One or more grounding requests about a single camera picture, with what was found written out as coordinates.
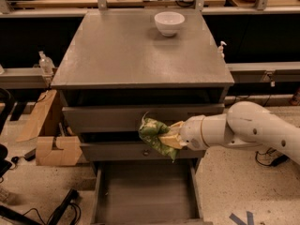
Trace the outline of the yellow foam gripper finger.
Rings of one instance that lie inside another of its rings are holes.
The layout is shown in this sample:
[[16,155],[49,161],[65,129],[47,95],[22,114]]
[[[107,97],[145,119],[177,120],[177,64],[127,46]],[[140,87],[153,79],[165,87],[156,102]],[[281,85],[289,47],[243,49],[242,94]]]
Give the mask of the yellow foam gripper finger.
[[181,127],[185,124],[184,121],[179,121],[170,126],[170,131],[172,134],[177,134],[180,132]]
[[175,149],[182,149],[184,146],[188,145],[186,142],[182,140],[179,134],[174,134],[174,135],[163,134],[158,136],[158,138],[163,144]]

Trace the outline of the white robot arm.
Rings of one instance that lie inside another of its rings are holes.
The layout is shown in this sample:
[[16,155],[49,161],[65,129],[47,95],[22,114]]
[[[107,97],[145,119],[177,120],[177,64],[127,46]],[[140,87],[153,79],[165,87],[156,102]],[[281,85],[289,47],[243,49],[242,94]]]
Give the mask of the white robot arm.
[[233,104],[223,114],[192,116],[177,122],[158,138],[170,147],[186,146],[194,151],[215,145],[234,149],[265,145],[300,164],[300,129],[248,101]]

